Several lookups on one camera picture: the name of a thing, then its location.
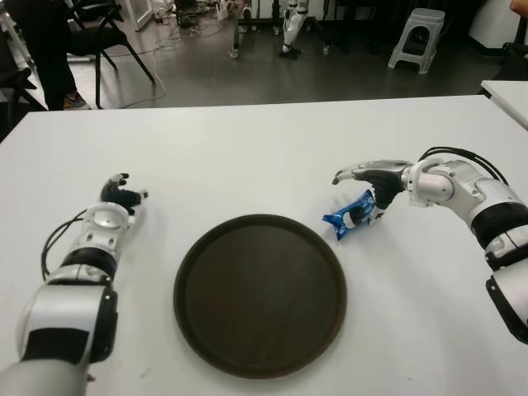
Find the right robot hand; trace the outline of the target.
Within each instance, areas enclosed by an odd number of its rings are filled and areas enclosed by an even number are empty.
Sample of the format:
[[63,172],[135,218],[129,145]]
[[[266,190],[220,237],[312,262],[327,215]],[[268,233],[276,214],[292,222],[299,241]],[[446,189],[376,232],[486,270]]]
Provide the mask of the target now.
[[393,202],[395,196],[406,190],[403,174],[412,164],[401,160],[375,160],[358,163],[339,170],[332,184],[344,180],[368,182],[374,189],[375,208],[369,215],[368,224],[373,225],[380,219]]

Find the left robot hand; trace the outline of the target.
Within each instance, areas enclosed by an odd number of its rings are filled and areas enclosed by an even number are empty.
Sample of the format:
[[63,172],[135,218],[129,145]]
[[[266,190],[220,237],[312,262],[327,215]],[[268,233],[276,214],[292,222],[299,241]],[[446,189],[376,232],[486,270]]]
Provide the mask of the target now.
[[114,203],[125,210],[130,216],[135,215],[135,208],[139,207],[148,197],[146,190],[132,191],[125,189],[129,173],[118,173],[110,177],[100,192],[100,202]]

